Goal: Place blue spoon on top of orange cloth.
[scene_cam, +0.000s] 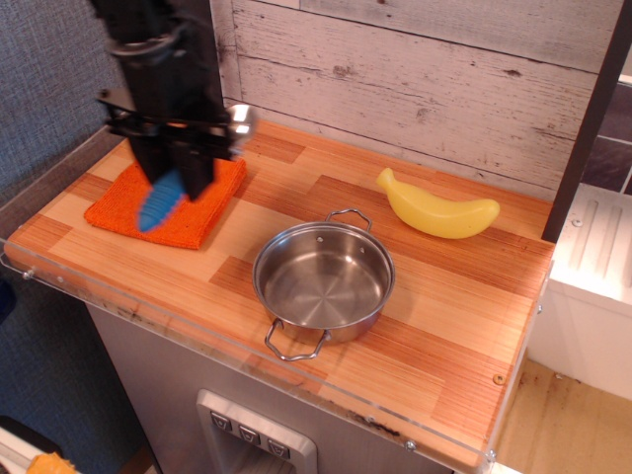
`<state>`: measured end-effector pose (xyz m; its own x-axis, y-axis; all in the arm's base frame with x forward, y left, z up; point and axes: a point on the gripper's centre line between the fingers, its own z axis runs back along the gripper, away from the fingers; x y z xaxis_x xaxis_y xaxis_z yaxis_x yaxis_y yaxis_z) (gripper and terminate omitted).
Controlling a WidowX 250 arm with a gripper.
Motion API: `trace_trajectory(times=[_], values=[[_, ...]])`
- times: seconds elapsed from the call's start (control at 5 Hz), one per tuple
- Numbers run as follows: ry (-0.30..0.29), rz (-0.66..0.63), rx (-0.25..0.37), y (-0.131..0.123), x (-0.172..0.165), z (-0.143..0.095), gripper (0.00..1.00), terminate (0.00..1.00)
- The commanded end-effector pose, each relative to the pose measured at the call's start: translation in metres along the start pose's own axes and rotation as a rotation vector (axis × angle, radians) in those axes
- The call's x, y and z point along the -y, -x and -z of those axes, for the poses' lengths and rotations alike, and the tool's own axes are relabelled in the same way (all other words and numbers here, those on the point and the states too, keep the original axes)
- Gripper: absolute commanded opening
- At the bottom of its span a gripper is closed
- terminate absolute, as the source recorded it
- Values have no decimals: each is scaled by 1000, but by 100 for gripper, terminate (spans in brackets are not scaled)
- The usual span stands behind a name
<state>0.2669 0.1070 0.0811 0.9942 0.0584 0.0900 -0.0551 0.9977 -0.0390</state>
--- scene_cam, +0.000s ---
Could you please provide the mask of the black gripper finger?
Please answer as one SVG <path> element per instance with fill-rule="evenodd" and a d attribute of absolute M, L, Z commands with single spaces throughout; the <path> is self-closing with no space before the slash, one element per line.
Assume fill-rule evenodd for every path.
<path fill-rule="evenodd" d="M 172 169 L 166 145 L 157 137 L 131 137 L 129 143 L 142 172 L 154 184 Z"/>
<path fill-rule="evenodd" d="M 198 200 L 213 182 L 213 158 L 203 150 L 178 146 L 175 148 L 173 160 L 189 200 Z"/>

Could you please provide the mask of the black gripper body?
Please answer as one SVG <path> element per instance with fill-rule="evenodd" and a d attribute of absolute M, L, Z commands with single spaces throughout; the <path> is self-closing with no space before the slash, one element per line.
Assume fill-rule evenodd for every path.
<path fill-rule="evenodd" d="M 206 94 L 203 62 L 184 51 L 114 51 L 124 85 L 103 90 L 111 132 L 129 139 L 154 137 L 161 126 L 201 129 L 229 118 Z"/>

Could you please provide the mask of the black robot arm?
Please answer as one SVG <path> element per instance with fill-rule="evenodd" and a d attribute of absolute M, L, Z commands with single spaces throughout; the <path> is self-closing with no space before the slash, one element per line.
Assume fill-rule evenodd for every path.
<path fill-rule="evenodd" d="M 231 157 L 209 8 L 182 1 L 96 1 L 125 84 L 100 93 L 111 133 L 128 139 L 151 184 L 176 171 L 198 199 Z"/>

